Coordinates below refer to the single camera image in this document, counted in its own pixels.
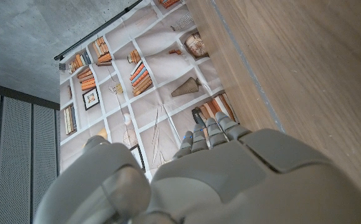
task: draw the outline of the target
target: picture frame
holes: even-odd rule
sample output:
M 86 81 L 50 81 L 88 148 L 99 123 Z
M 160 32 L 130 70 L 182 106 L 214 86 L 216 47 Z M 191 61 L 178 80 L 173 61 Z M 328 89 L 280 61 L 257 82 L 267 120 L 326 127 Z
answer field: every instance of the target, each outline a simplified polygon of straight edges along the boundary
M 100 103 L 98 90 L 96 88 L 93 88 L 90 91 L 84 93 L 82 98 L 85 105 L 85 110 L 89 110 L 91 107 Z
M 146 168 L 144 166 L 144 161 L 142 157 L 141 148 L 139 147 L 139 144 L 133 146 L 131 149 L 129 149 L 133 155 L 133 157 L 136 159 L 136 162 L 141 166 L 144 173 L 146 173 Z

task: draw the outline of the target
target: book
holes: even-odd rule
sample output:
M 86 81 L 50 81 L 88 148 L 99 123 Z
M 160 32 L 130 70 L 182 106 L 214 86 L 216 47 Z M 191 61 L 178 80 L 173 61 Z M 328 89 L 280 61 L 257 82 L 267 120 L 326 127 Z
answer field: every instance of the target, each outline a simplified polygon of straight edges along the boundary
M 66 115 L 66 109 L 63 110 L 63 118 L 64 118 L 64 130 L 66 131 L 66 134 L 68 135 L 68 130 L 67 130 L 67 115 Z
M 137 89 L 147 79 L 150 79 L 150 75 L 146 75 L 136 86 L 133 86 L 133 89 Z
M 211 103 L 213 104 L 213 107 L 215 108 L 215 110 L 218 111 L 222 111 L 217 103 L 217 101 L 215 99 L 211 100 Z
M 143 69 L 146 71 L 146 68 L 144 67 L 144 64 L 141 64 L 141 66 L 139 66 L 139 68 L 135 71 L 135 73 L 133 73 L 133 75 L 131 75 L 131 78 L 129 78 L 129 80 L 132 81 L 137 75 L 139 75 L 139 73 L 142 72 Z
M 92 71 L 85 72 L 84 74 L 80 75 L 78 78 L 87 77 L 87 76 L 89 76 L 89 75 L 92 75 Z
M 81 90 L 82 91 L 90 90 L 90 89 L 94 88 L 95 86 L 96 86 L 96 83 L 91 84 L 91 85 L 87 85 L 87 86 L 83 86 L 83 87 L 81 87 Z
M 70 106 L 70 109 L 71 109 L 71 113 L 73 115 L 73 129 L 74 131 L 77 131 L 77 122 L 75 121 L 75 110 L 74 110 L 74 106 L 71 105 Z
M 224 97 L 226 103 L 229 105 L 229 107 L 230 107 L 230 109 L 231 109 L 231 111 L 232 111 L 232 113 L 233 113 L 233 117 L 235 118 L 235 122 L 236 122 L 236 123 L 240 123 L 240 122 L 238 122 L 238 119 L 237 119 L 237 115 L 236 115 L 236 113 L 235 113 L 235 110 L 233 109 L 232 105 L 230 104 L 230 100 L 229 100 L 228 96 L 226 95 L 226 93 L 222 94 L 222 96 Z
M 220 98 L 221 102 L 223 103 L 223 105 L 225 106 L 226 110 L 228 111 L 228 114 L 229 114 L 228 116 L 232 120 L 235 120 L 235 117 L 233 116 L 232 110 L 230 109 L 229 105 L 225 101 L 225 97 L 222 94 L 219 94 L 219 98 Z
M 135 88 L 132 92 L 136 93 L 137 91 L 139 91 L 147 82 L 149 82 L 151 80 L 150 75 L 146 76 L 145 78 L 143 78 L 143 81 L 140 81 L 138 84 L 140 84 L 137 88 Z
M 207 112 L 209 114 L 209 117 L 207 119 L 209 119 L 209 118 L 215 119 L 215 116 L 214 116 L 214 114 L 213 114 L 213 112 L 211 110 L 211 107 L 208 105 L 208 103 L 204 103 L 204 107 L 205 107 L 205 109 L 207 109 Z
M 81 62 L 83 64 L 83 66 L 86 66 L 87 64 L 85 63 L 85 60 L 83 59 L 83 55 L 81 55 L 80 58 L 81 58 Z
M 91 79 L 91 78 L 93 78 L 93 74 L 90 74 L 90 75 L 88 75 L 88 76 L 85 76 L 85 77 L 83 77 L 83 78 L 80 78 L 79 80 L 80 80 L 80 83 L 82 83 L 82 82 L 84 82 L 85 80 L 89 80 L 89 79 Z
M 134 96 L 138 96 L 139 94 L 141 94 L 144 90 L 147 90 L 147 88 L 149 88 L 149 86 L 152 84 L 152 81 L 148 81 L 147 84 L 145 84 L 139 91 L 137 91 L 136 93 L 134 93 Z
M 226 107 L 225 105 L 222 103 L 222 101 L 220 100 L 219 96 L 215 97 L 214 100 L 217 102 L 219 108 L 220 108 L 220 111 L 222 111 L 223 113 L 225 113 L 228 117 L 229 116 L 229 113 L 228 113 L 228 110 L 226 110 Z
M 217 112 L 218 112 L 217 109 L 215 109 L 212 101 L 209 101 L 209 102 L 207 102 L 207 103 L 208 103 L 208 106 L 209 106 L 210 109 L 211 109 L 211 112 L 213 113 L 213 117 L 212 117 L 212 118 L 216 120 L 215 115 L 216 115 Z
M 70 123 L 70 133 L 74 131 L 73 126 L 73 114 L 71 113 L 70 107 L 67 107 L 68 110 L 68 123 Z
M 66 108 L 66 120 L 67 120 L 67 131 L 70 134 L 71 133 L 71 127 L 70 127 L 70 112 L 68 111 L 68 108 Z
M 138 80 L 138 78 L 139 77 L 141 77 L 145 72 L 148 72 L 147 70 L 146 70 L 146 68 L 142 68 L 142 70 L 140 71 L 140 72 L 138 72 L 138 74 L 135 76 L 135 77 L 133 77 L 133 79 L 131 80 L 131 83 L 134 83 L 134 82 L 136 82 L 136 80 Z
M 97 65 L 97 66 L 109 66 L 109 65 L 111 65 L 111 61 L 108 61 L 108 62 L 100 62 L 100 63 L 97 63 L 96 65 Z
M 82 82 L 82 87 L 87 86 L 87 85 L 91 85 L 95 83 L 95 79 L 92 78 L 91 80 L 85 80 L 84 82 Z
M 131 76 L 136 72 L 136 69 L 138 69 L 141 64 L 142 64 L 142 60 L 140 60 L 140 61 L 136 64 L 136 66 L 133 68 L 133 70 L 132 70 L 132 72 L 131 72 Z
M 145 71 L 133 84 L 132 84 L 132 86 L 136 86 L 140 81 L 142 81 L 142 79 L 144 78 L 144 77 L 146 77 L 146 75 L 148 75 L 149 73 L 148 73 L 148 71 Z
M 200 110 L 201 110 L 201 113 L 203 114 L 203 117 L 205 119 L 209 119 L 210 118 L 210 115 L 208 114 L 208 111 L 207 109 L 205 108 L 205 106 L 200 106 Z

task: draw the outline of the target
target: white shelf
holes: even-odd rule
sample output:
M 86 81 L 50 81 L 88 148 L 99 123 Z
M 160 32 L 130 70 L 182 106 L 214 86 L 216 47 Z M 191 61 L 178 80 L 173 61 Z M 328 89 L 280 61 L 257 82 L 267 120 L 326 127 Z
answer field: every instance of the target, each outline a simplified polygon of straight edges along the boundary
M 165 130 L 161 136 L 167 136 L 162 137 L 161 140 L 174 145 L 173 149 L 163 152 L 165 160 L 170 159 L 171 154 L 177 151 L 184 129 L 187 126 L 191 126 L 189 129 L 194 127 L 192 107 L 208 101 L 212 96 L 223 91 L 220 82 L 216 80 L 217 74 L 209 57 L 195 59 L 183 46 L 184 39 L 197 32 L 194 23 L 176 32 L 172 30 L 158 32 L 162 29 L 171 29 L 169 26 L 187 11 L 187 6 L 182 3 L 164 9 L 156 0 L 143 0 L 121 19 L 99 32 L 98 36 L 103 36 L 113 58 L 112 66 L 89 65 L 95 77 L 100 105 L 85 110 L 82 99 L 85 91 L 81 90 L 77 78 L 82 68 L 71 75 L 67 71 L 67 74 L 61 71 L 60 97 L 63 97 L 63 102 L 60 109 L 63 110 L 73 104 L 77 122 L 77 132 L 69 136 L 61 135 L 62 153 L 66 154 L 63 169 L 81 155 L 85 141 L 102 128 L 106 129 L 110 142 L 121 142 L 124 132 L 127 129 L 134 129 L 145 163 L 146 177 L 149 179 L 154 175 L 157 165 L 151 164 L 151 133 L 156 124 Z M 124 24 L 132 28 L 125 29 Z M 95 40 L 96 36 L 91 37 L 78 49 L 78 52 L 74 51 L 73 55 L 86 50 L 90 59 L 96 62 L 97 55 L 92 46 Z M 129 80 L 136 65 L 128 62 L 128 55 L 134 49 L 139 52 L 153 82 L 138 96 L 133 95 Z M 168 54 L 168 51 L 178 49 L 182 55 Z M 62 61 L 73 60 L 73 55 L 66 56 Z M 167 74 L 167 68 L 172 68 L 173 72 Z M 200 86 L 200 91 L 173 98 L 171 92 L 189 77 L 200 79 L 203 84 Z M 112 82 L 120 83 L 123 93 L 110 92 L 108 87 Z M 72 89 L 72 99 L 66 98 L 67 85 Z M 123 121 L 125 114 L 131 118 L 128 125 Z M 190 117 L 182 123 L 182 117 L 188 114 Z

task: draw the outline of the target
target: wooden table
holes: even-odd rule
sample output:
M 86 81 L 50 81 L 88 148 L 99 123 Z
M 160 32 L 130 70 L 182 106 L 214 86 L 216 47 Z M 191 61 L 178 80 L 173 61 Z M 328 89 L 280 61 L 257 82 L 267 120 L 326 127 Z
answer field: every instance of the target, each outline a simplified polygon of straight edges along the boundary
M 314 146 L 361 188 L 361 1 L 186 3 L 241 124 Z

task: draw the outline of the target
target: concrete wall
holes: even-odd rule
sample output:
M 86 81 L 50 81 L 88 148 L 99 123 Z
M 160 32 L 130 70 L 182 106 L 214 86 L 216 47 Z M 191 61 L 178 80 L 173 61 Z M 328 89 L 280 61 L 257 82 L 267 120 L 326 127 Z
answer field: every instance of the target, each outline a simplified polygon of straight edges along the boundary
M 134 2 L 0 1 L 0 85 L 59 103 L 53 57 Z

